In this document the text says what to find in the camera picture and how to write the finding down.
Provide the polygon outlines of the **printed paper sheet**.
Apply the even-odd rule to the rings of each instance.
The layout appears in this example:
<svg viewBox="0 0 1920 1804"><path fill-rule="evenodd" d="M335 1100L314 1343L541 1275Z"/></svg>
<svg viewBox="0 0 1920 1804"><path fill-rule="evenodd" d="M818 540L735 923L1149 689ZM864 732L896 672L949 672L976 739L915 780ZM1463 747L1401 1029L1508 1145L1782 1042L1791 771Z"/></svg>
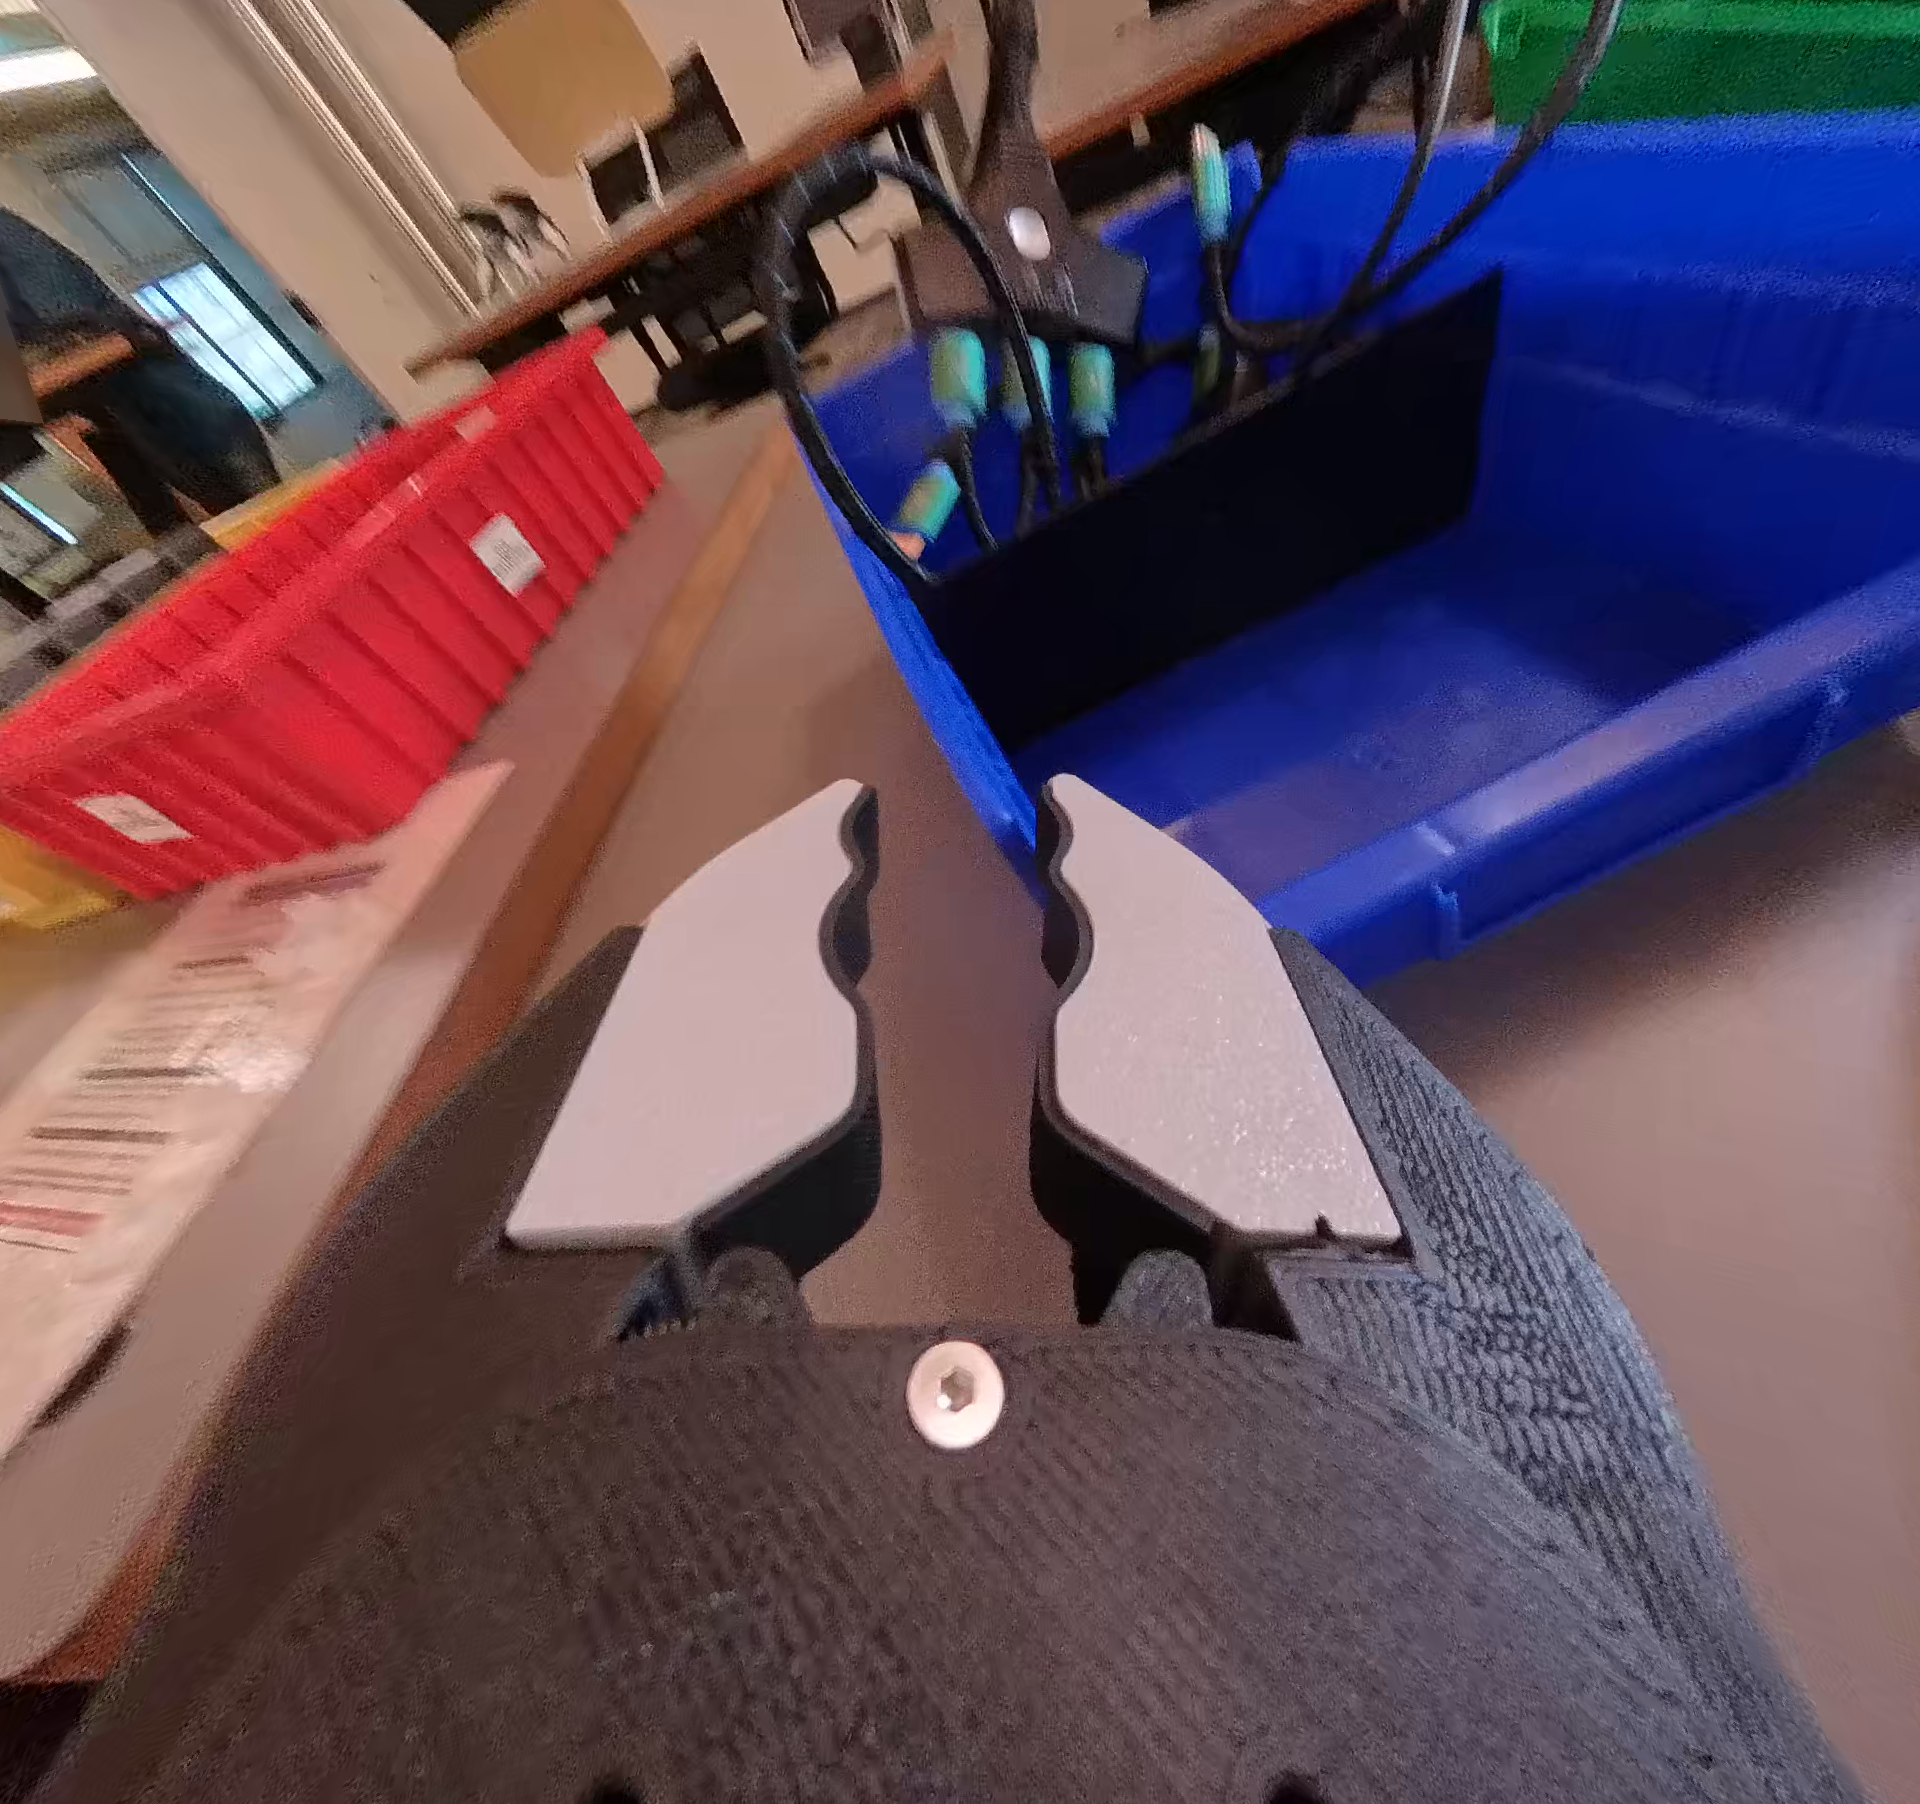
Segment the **printed paper sheet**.
<svg viewBox="0 0 1920 1804"><path fill-rule="evenodd" d="M204 890L3 1099L3 1455L123 1328L512 763L390 833Z"/></svg>

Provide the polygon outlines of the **red ribbed plastic bin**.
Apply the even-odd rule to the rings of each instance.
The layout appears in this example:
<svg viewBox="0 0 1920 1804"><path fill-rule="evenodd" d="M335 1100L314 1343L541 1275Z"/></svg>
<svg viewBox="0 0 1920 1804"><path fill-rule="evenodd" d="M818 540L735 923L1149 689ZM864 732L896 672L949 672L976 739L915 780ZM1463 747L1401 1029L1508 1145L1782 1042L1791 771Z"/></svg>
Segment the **red ribbed plastic bin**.
<svg viewBox="0 0 1920 1804"><path fill-rule="evenodd" d="M582 329L378 440L3 717L3 829L138 900L407 821L659 493Z"/></svg>

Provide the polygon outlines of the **black bin divider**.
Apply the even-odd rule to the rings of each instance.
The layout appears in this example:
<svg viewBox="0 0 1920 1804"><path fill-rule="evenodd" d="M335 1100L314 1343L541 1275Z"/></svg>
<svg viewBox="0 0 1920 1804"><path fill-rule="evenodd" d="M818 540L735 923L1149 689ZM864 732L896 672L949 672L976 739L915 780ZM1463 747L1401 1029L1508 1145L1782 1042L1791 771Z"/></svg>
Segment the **black bin divider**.
<svg viewBox="0 0 1920 1804"><path fill-rule="evenodd" d="M1478 484L1502 270L915 593L1021 748L1437 540Z"/></svg>

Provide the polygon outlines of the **yellow plastic bin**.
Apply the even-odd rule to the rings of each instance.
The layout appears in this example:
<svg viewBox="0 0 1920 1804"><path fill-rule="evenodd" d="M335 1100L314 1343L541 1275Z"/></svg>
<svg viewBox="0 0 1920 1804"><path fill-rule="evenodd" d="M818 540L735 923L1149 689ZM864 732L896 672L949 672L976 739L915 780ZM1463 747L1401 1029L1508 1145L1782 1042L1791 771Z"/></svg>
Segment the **yellow plastic bin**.
<svg viewBox="0 0 1920 1804"><path fill-rule="evenodd" d="M117 914L129 899L3 829L3 930L52 933Z"/></svg>

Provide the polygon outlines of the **long wooden desk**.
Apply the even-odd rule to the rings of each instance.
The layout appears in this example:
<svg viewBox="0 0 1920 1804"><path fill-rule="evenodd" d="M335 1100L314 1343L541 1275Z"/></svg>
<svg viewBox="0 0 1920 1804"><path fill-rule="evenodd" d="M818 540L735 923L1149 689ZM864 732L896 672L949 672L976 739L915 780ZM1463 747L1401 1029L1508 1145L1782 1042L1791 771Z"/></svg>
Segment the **long wooden desk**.
<svg viewBox="0 0 1920 1804"><path fill-rule="evenodd" d="M896 131L904 119L918 119L940 76L952 59L952 33L937 31L912 45L907 59L873 86L820 112L793 138L782 141L760 159L738 159L706 185L681 194L667 209L648 216L629 232L611 232L585 258L563 262L541 285L521 289L505 305L469 319L460 331L438 338L407 361L407 373L422 379L433 371L487 359L512 347L529 331L557 325L566 310L606 298L611 286L638 277L644 259L670 252L735 209L772 198L793 174L867 141Z"/></svg>
<svg viewBox="0 0 1920 1804"><path fill-rule="evenodd" d="M1043 31L1034 119L1054 165L1143 149L1335 27L1405 0L1180 0L1165 12Z"/></svg>

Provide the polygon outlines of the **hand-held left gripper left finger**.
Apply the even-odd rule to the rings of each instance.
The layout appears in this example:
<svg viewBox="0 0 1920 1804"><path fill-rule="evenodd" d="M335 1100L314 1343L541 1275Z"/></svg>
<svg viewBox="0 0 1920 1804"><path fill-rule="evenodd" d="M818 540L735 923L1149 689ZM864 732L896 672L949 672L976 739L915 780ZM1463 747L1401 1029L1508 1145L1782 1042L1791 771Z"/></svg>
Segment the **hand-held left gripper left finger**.
<svg viewBox="0 0 1920 1804"><path fill-rule="evenodd" d="M506 1254L644 1260L593 1333L673 1333L718 1261L799 1285L878 1213L878 790L840 780L688 875L506 1046Z"/></svg>

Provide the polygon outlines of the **blue plastic bin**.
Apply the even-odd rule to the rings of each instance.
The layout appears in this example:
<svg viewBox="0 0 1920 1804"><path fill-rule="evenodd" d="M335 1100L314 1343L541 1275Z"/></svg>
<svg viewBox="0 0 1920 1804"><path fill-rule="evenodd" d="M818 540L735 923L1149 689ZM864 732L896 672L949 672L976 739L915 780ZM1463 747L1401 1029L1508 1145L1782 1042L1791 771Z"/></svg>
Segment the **blue plastic bin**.
<svg viewBox="0 0 1920 1804"><path fill-rule="evenodd" d="M1468 517L1015 751L830 505L1007 860L1034 871L1037 793L1080 777L1376 982L1917 708L1917 115L1569 127L1308 377L1493 267ZM1119 387L1106 490L1274 396L1194 420L1164 359ZM991 416L995 551L1016 461Z"/></svg>

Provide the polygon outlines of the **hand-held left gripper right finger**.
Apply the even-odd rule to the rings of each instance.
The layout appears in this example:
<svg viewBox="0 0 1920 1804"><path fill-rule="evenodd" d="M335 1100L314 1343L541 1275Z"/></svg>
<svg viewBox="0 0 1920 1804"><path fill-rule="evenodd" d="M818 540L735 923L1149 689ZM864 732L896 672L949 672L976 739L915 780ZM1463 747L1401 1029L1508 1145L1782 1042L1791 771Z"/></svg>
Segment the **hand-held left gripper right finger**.
<svg viewBox="0 0 1920 1804"><path fill-rule="evenodd" d="M1256 1319L1267 1266L1405 1272L1405 1213L1277 933L1219 871L1092 783L1037 802L1046 885L1030 1187L1095 1325L1174 1255L1204 1319Z"/></svg>

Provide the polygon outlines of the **green plastic bin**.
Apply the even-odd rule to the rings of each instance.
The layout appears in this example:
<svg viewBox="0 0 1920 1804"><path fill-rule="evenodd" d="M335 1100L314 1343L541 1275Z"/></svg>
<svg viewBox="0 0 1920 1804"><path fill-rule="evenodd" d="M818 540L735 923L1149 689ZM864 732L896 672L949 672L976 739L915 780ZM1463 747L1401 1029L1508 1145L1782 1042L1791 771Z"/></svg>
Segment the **green plastic bin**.
<svg viewBox="0 0 1920 1804"><path fill-rule="evenodd" d="M1624 0L1574 124L1917 107L1917 0Z"/></svg>

